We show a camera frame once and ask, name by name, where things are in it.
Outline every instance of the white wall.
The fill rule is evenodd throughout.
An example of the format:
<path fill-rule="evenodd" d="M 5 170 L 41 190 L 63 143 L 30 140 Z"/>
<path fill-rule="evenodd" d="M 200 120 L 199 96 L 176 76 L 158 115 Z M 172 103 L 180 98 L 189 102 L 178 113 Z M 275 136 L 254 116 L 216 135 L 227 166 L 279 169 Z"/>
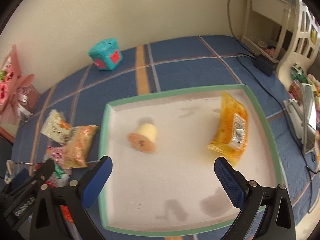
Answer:
<path fill-rule="evenodd" d="M 17 44 L 24 74 L 44 92 L 91 60 L 87 51 L 115 37 L 121 49 L 183 36 L 230 35 L 227 0 L 23 0 L 0 35 L 0 59 Z M 246 0 L 233 0 L 240 36 Z"/>

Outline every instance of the pink package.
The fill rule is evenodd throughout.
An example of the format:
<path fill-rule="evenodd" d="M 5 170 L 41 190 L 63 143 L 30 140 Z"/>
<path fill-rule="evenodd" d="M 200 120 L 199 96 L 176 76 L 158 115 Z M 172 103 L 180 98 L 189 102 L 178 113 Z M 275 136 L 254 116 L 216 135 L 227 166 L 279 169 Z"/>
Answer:
<path fill-rule="evenodd" d="M 4 81 L 0 82 L 0 121 L 17 124 L 21 113 L 31 115 L 30 110 L 37 102 L 39 95 L 31 86 L 35 76 L 21 76 L 16 45 L 12 46 L 0 69 L 6 71 Z"/>

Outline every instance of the screw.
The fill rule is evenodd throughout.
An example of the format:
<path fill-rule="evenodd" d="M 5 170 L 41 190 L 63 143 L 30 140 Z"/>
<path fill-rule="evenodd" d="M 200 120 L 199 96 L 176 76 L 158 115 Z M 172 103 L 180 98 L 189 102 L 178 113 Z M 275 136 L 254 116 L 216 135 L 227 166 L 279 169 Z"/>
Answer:
<path fill-rule="evenodd" d="M 280 189 L 286 189 L 286 186 L 285 186 L 285 184 L 280 184 L 280 185 L 279 185 L 279 188 L 280 188 Z"/>
<path fill-rule="evenodd" d="M 251 187 L 257 187 L 258 183 L 257 183 L 255 180 L 250 180 L 250 181 L 249 181 L 249 185 L 250 185 Z"/>
<path fill-rule="evenodd" d="M 46 190 L 47 188 L 48 188 L 48 185 L 47 185 L 47 184 L 42 184 L 42 185 L 41 185 L 41 189 L 42 189 L 42 190 Z"/>
<path fill-rule="evenodd" d="M 71 187 L 77 186 L 78 185 L 78 181 L 74 179 L 74 180 L 70 181 L 69 185 Z"/>

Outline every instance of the tray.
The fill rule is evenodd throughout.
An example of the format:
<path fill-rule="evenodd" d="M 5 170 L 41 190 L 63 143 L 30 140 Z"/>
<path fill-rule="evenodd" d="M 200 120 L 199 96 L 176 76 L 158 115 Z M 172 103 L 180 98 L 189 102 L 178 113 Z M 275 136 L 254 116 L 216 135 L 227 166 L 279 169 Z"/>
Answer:
<path fill-rule="evenodd" d="M 269 124 L 246 85 L 171 90 L 107 104 L 99 157 L 113 171 L 99 196 L 104 228 L 139 236 L 182 236 L 230 225 L 239 213 L 216 177 L 217 154 L 206 150 L 220 117 L 221 91 L 248 111 L 248 146 L 235 167 L 261 186 L 281 183 L 279 158 Z M 127 135 L 141 123 L 158 131 L 156 150 L 131 148 Z"/>

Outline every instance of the black power adapter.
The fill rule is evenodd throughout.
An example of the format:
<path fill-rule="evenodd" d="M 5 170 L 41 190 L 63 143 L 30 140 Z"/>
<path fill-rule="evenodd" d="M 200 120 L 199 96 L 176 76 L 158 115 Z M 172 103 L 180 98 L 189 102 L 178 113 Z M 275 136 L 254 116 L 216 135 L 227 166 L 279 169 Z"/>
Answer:
<path fill-rule="evenodd" d="M 256 57 L 253 65 L 268 77 L 270 77 L 272 72 L 276 69 L 276 64 L 262 54 Z"/>

